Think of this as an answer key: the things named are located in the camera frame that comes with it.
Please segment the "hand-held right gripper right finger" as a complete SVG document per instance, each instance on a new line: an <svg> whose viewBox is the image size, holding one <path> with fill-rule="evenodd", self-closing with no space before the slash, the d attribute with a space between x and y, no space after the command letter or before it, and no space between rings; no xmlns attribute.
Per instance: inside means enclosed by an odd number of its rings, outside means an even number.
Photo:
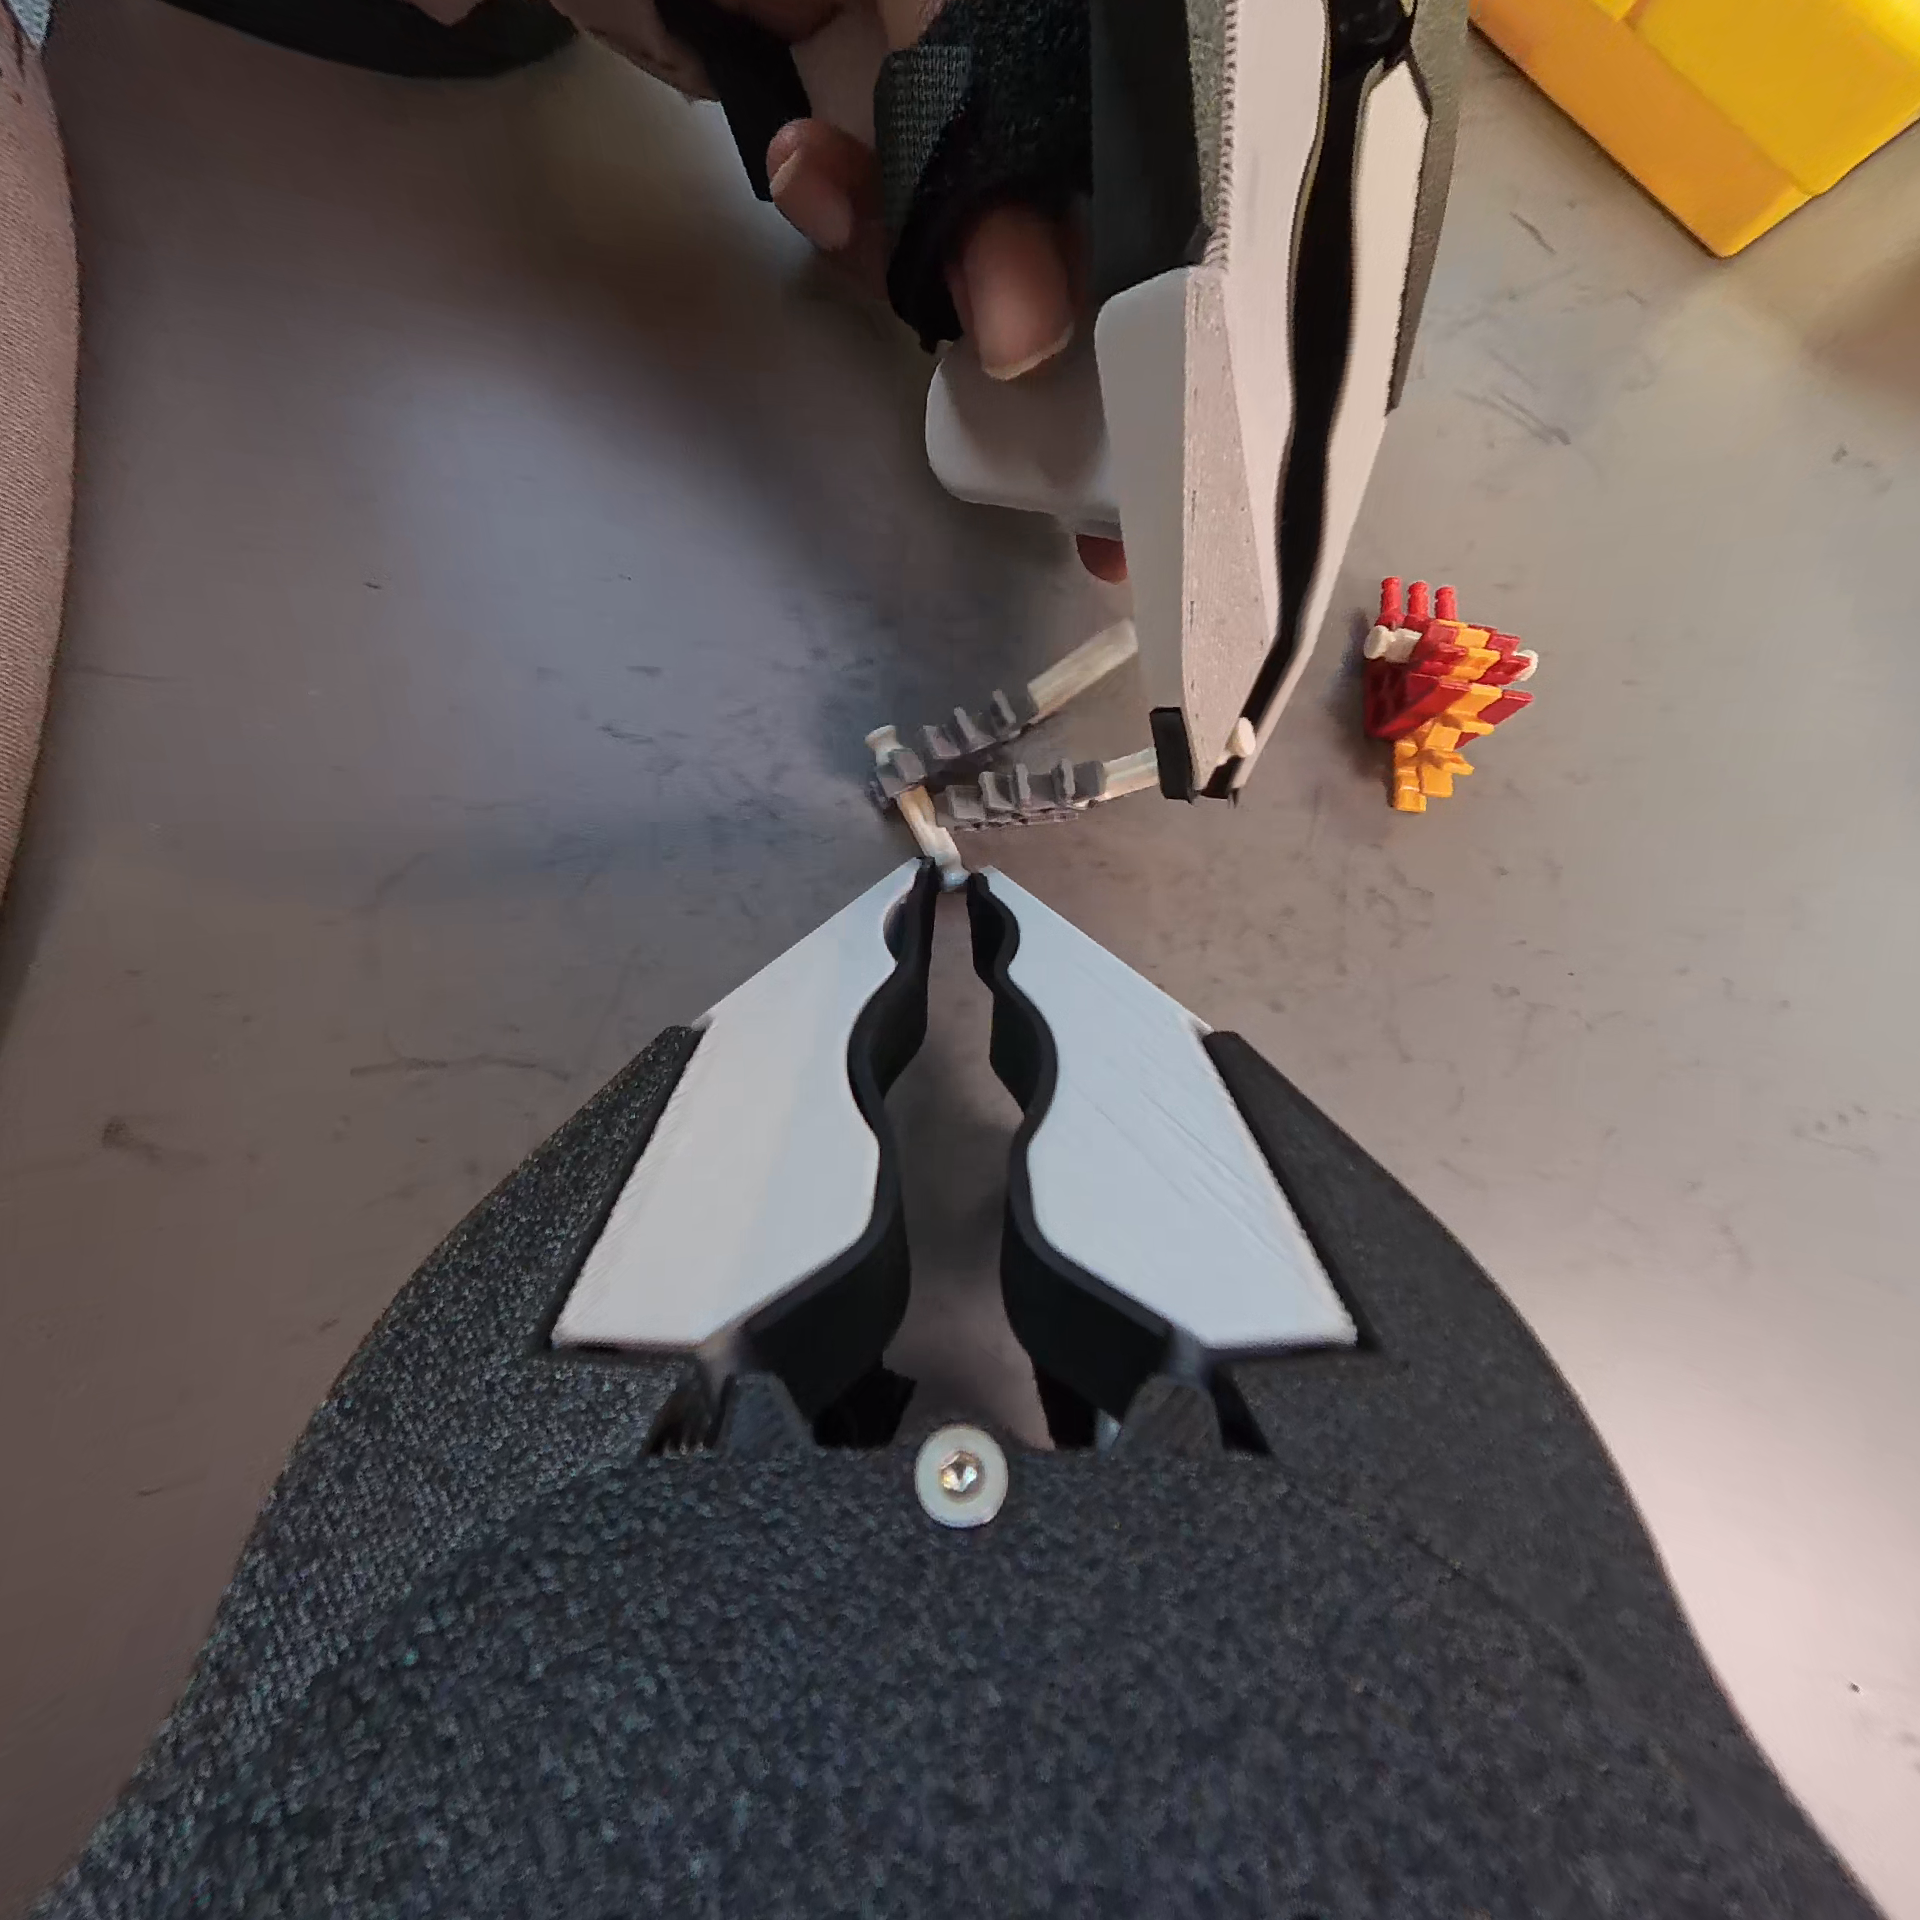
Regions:
<svg viewBox="0 0 1920 1920"><path fill-rule="evenodd" d="M1358 1347L1353 1309L1217 1065L1217 1031L1003 873L966 884L993 1067L1020 1105L1002 1297L1046 1432L1105 1448L1164 1376L1250 1432L1238 1360Z"/></svg>

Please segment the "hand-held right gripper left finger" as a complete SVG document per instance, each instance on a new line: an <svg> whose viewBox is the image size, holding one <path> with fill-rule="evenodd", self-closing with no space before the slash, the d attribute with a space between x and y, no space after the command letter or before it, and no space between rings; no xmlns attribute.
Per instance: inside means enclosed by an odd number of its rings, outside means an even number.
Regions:
<svg viewBox="0 0 1920 1920"><path fill-rule="evenodd" d="M929 1024L910 859L722 996L561 1305L561 1353L765 1373L816 1421L881 1368L908 1247L884 1097Z"/></svg>

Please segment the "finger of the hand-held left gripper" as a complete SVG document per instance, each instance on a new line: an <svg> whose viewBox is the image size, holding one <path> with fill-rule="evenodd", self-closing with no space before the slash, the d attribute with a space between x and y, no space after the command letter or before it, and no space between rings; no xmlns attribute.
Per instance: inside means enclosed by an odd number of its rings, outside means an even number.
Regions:
<svg viewBox="0 0 1920 1920"><path fill-rule="evenodd" d="M1092 3L1094 368L1158 748L1204 784L1281 612L1291 257L1329 6Z"/></svg>
<svg viewBox="0 0 1920 1920"><path fill-rule="evenodd" d="M1395 391L1427 136L1411 59L1332 80L1286 304L1290 420L1266 517L1281 612L1211 800L1248 782L1329 616Z"/></svg>

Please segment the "person's left hand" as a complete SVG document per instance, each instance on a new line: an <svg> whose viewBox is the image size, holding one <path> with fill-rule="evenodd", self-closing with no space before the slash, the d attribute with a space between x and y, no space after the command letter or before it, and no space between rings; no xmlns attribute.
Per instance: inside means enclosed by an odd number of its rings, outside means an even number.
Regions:
<svg viewBox="0 0 1920 1920"><path fill-rule="evenodd" d="M713 95L702 59L675 40L657 5L561 5L582 31L604 40L691 100ZM878 45L904 51L929 29L932 3L768 3L733 5L782 40L816 40L842 15L858 15L852 48L874 80ZM772 203L816 252L866 292L883 292L881 169L874 148L830 118L802 117L771 134L765 174ZM958 240L946 284L976 359L996 381L1022 380L1067 349L1084 296L1084 270L1069 229L1046 215L1003 203L985 211Z"/></svg>

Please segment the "red and yellow connector stack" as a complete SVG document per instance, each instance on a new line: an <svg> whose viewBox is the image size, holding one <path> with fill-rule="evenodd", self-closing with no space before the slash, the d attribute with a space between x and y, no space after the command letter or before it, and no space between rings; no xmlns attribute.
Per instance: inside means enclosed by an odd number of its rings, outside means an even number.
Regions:
<svg viewBox="0 0 1920 1920"><path fill-rule="evenodd" d="M1376 624L1419 628L1428 620L1469 624L1459 612L1452 585L1381 580ZM1532 703L1528 681L1445 678L1408 663L1363 660L1363 726L1390 748L1393 808L1427 812L1432 800L1452 798L1456 780L1473 772L1465 748Z"/></svg>

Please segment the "large yellow plastic bin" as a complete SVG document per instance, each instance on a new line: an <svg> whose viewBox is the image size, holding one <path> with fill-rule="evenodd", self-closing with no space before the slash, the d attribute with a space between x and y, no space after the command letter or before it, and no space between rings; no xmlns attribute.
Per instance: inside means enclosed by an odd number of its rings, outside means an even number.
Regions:
<svg viewBox="0 0 1920 1920"><path fill-rule="evenodd" d="M1915 3L1473 3L1469 15L1716 255L1918 117Z"/></svg>

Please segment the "person's beige sweatshirt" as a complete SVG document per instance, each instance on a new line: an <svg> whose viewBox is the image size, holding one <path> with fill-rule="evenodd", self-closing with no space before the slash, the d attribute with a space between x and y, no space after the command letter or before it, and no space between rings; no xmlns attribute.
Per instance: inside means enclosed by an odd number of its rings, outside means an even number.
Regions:
<svg viewBox="0 0 1920 1920"><path fill-rule="evenodd" d="M58 646L73 527L80 263L41 51L3 23L3 876L13 869Z"/></svg>

